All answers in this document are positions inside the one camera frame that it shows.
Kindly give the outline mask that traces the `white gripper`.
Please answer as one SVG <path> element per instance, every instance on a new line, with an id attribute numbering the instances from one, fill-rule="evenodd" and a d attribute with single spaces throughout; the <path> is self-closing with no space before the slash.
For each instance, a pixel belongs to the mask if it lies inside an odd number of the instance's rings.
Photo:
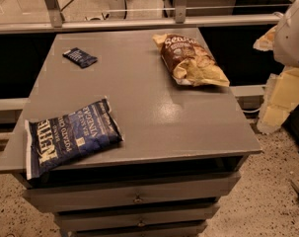
<path id="1" fill-rule="evenodd" d="M 269 76 L 264 89 L 257 128 L 270 134 L 279 130 L 299 105 L 299 68 L 295 68 L 299 67 L 299 0 L 293 2 L 276 27 L 255 41 L 253 48 L 273 50 L 274 59 L 286 65 L 279 75 Z"/>

